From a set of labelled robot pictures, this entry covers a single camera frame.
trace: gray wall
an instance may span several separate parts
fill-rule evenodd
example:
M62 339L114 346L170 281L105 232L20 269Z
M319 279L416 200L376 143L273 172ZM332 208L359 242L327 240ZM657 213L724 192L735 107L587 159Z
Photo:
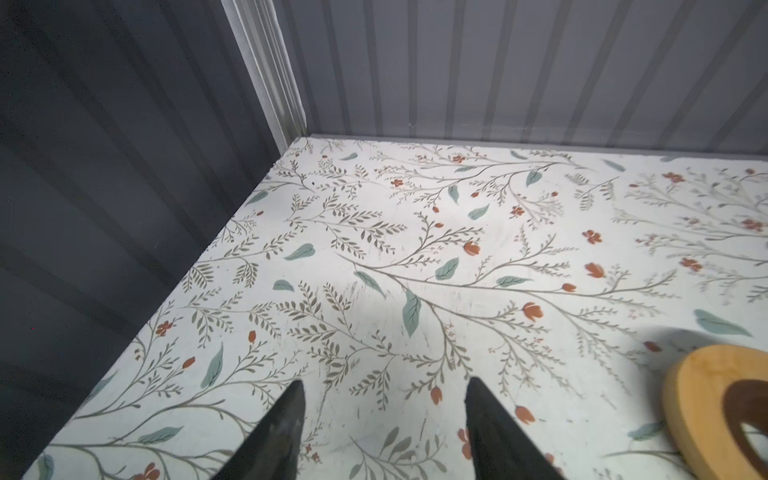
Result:
M765 0L275 0L310 133L768 154Z
M218 0L0 6L0 478L277 159Z

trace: round wooden object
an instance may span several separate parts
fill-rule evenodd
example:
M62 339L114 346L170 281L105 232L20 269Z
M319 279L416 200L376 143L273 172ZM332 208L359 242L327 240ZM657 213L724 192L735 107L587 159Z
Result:
M768 479L741 428L768 432L768 353L698 349L669 371L663 401L667 426L699 480Z

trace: floral patterned surface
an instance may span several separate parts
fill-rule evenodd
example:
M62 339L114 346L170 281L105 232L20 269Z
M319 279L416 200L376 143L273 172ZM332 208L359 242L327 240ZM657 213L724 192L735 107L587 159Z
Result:
M768 346L767 180L299 139L25 477L204 480L301 378L301 478L473 478L479 376L567 478L690 478L660 383Z

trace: dark vertical stripe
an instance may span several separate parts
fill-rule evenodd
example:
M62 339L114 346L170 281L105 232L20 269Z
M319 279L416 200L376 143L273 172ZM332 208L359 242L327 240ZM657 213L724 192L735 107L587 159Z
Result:
M451 40L451 61L448 69L448 100L445 106L445 138L453 138L453 118L456 112L456 90L458 90L458 67L462 62L462 39L464 38L464 12L467 0L455 0L453 8L453 39Z
M507 0L504 5L504 16L502 17L502 29L498 34L498 46L496 47L496 59L493 63L493 75L491 77L491 90L488 93L488 104L485 106L485 120L482 124L481 140L487 141L491 138L491 126L493 118L496 116L496 104L498 103L498 93L502 87L502 77L507 63L507 50L509 49L509 38L512 35L512 25L515 22L515 10L518 7L518 0Z
M32 170L58 191L69 203L80 209L104 233L117 242L141 266L149 270L162 283L173 289L177 279L151 256L103 208L59 168L51 158L38 150L5 116L0 115L0 143L18 155Z
M373 19L373 0L362 0L362 15L366 23L366 43L368 45L368 65L371 70L371 90L373 92L373 121L376 134L384 135L382 121L382 95L379 86L379 56L376 53L376 23Z
M320 2L323 7L323 20L328 36L328 47L331 53L331 65L333 66L333 76L336 77L336 92L339 94L339 103L341 105L341 120L344 123L344 133L352 134L352 125L349 122L349 105L346 103L346 90L344 89L344 76L341 71L341 58L339 57L339 42L336 41L336 29L333 26L333 13L331 13L331 4L329 0Z
M419 2L408 0L408 129L416 136L416 95L419 83Z
M766 90L768 90L768 73L764 74L763 78L757 82L755 88L753 88L752 91L746 96L746 98L744 98L744 101L741 102L739 107L728 118L722 128L717 131L715 136L712 138L712 141L707 145L706 148L704 148L704 151L707 153L714 152L720 146L720 144L723 143L726 138L728 138L728 135L730 135L730 132L733 130L733 128L736 127L739 122L741 122L741 120L744 118L744 115L750 111L752 106L757 103L757 101L760 99L760 97L763 96Z
M168 191L163 181L154 173L149 163L141 156L136 147L128 140L128 137L120 129L118 123L107 112L101 102L91 93L85 83L78 77L74 70L58 53L56 47L48 39L45 33L32 21L25 9L16 12L15 19L21 27L24 35L29 39L40 56L56 72L56 75L67 85L72 94L78 99L83 108L94 118L96 123L109 136L114 146L127 158L131 166L144 178L155 194L163 201L165 206L174 215L176 220L184 226L190 236L200 247L208 246L209 239L194 221L187 215L176 198Z
M221 182L219 182L214 169L211 168L203 155L203 152L200 151L200 146L197 145L197 142L194 140L192 133L190 133L187 125L184 123L184 119L181 117L181 114L176 109L173 101L163 88L160 79L157 77L157 74L149 61L144 57L139 45L120 19L120 15L115 11L114 6L109 3L108 0L91 0L91 2L101 16L101 19L109 28L120 51L123 52L123 55L125 55L131 63L134 70L139 75L142 84L163 112L166 121L174 130L176 136L179 137L179 140L181 140L181 144L200 171L206 184L219 200L219 203L224 207L224 211L229 215L234 213L236 209L235 202L230 198L227 191L224 190Z
M80 405L89 393L88 390L79 386L32 372L2 360L0 360L0 385L72 405Z
M765 5L765 3L766 0L752 0L750 4L746 6L744 13L741 14L741 17L739 17L739 20L736 22L728 36L723 41L723 44L720 46L720 48L718 48L715 56L712 57L710 63L701 73L701 76L696 81L694 86L690 89L688 95L686 95L685 99L683 100L683 103L680 104L680 107L677 108L677 111L672 116L670 122L661 131L661 135L659 135L659 139L656 141L654 148L661 149L667 145L667 142L670 140L670 138L672 138L674 132L679 128L680 124L683 123L683 119L688 115L690 109L696 104L699 96L701 96L701 92L710 83L715 74L720 70L720 67L723 66L723 63L725 63L725 61L728 59L728 55L730 55L730 53L733 51L733 48L736 47L736 44L739 43L739 40L741 37L743 37L744 32L746 32L750 25L752 25L752 21L755 19L757 13Z
M296 50L296 63L299 67L299 74L301 75L301 82L306 89L306 103L310 108L310 117L315 124L318 134L323 133L323 129L320 127L320 117L317 112L317 103L315 102L315 94L312 92L312 83L310 82L310 73L306 70L306 62L304 61L304 51L301 48L301 41L299 40L299 31L296 29L296 19L293 17L293 9L290 6L290 0L283 0L285 6L286 20L288 24L288 33L290 34L293 48Z
M277 145L272 141L271 138L267 138L264 135L264 131L270 131L270 126L266 122L259 121L259 118L256 115L255 110L253 109L253 103L250 101L248 97L248 93L246 93L246 88L243 85L243 80L240 78L240 74L237 72L237 68L235 68L235 61L241 61L240 57L237 57L237 60L233 60L232 54L230 53L230 50L227 48L227 45L224 43L224 39L221 36L221 30L220 27L216 23L216 17L214 17L214 10L211 8L209 2L216 2L217 6L214 8L221 9L221 2L218 0L200 0L200 3L203 6L204 14L206 21L208 22L208 26L210 29L214 32L214 41L216 42L216 46L219 49L219 55L224 60L224 63L227 64L227 70L232 72L232 78L234 79L235 88L237 89L237 94L240 96L240 98L243 101L243 105L245 106L245 110L248 113L248 116L250 117L250 121L253 124L253 128L256 129L256 133L259 136L259 141L261 142L262 149L266 152L267 155L270 156L270 159L278 158L280 156L280 152L277 150Z
M573 116L571 117L571 122L568 124L568 129L565 131L563 145L569 145L573 140L576 129L581 122L581 117L584 115L584 111L589 105L592 93L594 92L594 87L598 84L598 80L603 74L603 68L605 68L605 63L608 61L608 55L611 54L611 50L616 43L616 38L618 38L619 32L621 32L621 27L624 25L624 20L627 17L627 13L631 6L632 0L621 0L619 4L616 5L614 16L611 19L608 30L605 32L603 43L600 45L598 56L592 64L589 77L587 77L587 81L581 89L581 95L579 96L578 103L576 104Z
M133 339L138 333L138 327L131 325L122 315L81 292L76 286L48 272L14 247L2 242L0 242L0 267L126 339Z
M632 96L624 106L624 110L621 111L621 115L619 115L614 130L611 132L611 136L605 144L606 147L616 146L616 143L624 133L624 129L627 128L629 120L631 120L632 115L634 115L634 112L637 110L637 106L640 105L643 96L645 96L645 92L648 90L650 83L659 71L667 54L672 49L672 45L674 45L674 42L677 40L677 36L683 29L683 25L685 25L685 22L695 5L696 0L683 0L680 3L680 7L677 9L677 12L675 12L672 22L670 22L670 26L667 27L667 31L664 33L664 38L661 39L661 43L656 49L650 63L648 63L648 66L645 68L643 76L640 78L637 85L635 85L634 91L632 91Z
M232 148L232 152L235 153L237 162L240 164L240 168L243 169L243 173L245 173L245 177L248 180L249 185L251 187L255 187L257 183L256 178L253 177L253 173L250 171L248 160L246 160L243 151L240 149L240 145L238 145L237 141L235 140L235 136L232 133L230 124L224 117L224 113L221 111L221 106L216 100L214 91L211 90L210 85L208 84L208 80L205 78L205 74L203 74L203 69L200 68L200 64L197 63L197 59L195 58L194 53L192 52L192 48L187 41L187 36L184 35L184 31L181 30L181 25L179 25L176 14L174 14L173 9L170 7L168 2L166 2L166 0L157 0L157 6L159 6L160 10L163 12L165 21L168 23L170 30L173 32L176 41L179 42L181 51L184 53L184 57L187 58L190 68L192 68L192 73L194 74L197 83L200 85L200 89L203 91L203 95L205 96L210 109L214 111L216 120L219 122L219 127L221 128L222 132L224 132L224 137L227 138L227 142L229 142L230 148Z
M544 53L541 70L538 72L538 80L536 81L536 87L531 96L531 104L528 106L528 115L525 118L525 127L523 128L523 135L520 139L521 142L527 142L528 139L531 138L531 130L533 130L533 125L536 122L536 116L538 115L538 108L541 105L541 99L544 97L544 92L549 83L549 75L552 73L554 59L557 57L558 50L560 49L560 40L563 38L565 22L568 21L568 15L571 13L571 5L573 5L573 0L561 0L558 13L554 17L552 33L549 37L549 43L547 43L547 51Z

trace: brown inner ring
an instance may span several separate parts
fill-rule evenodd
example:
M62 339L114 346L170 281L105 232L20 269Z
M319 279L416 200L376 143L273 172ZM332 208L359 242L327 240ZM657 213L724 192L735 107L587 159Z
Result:
M760 476L768 480L768 465L754 451L741 427L742 423L747 423L761 432L768 432L768 382L739 380L732 383L723 395L723 414L741 453Z

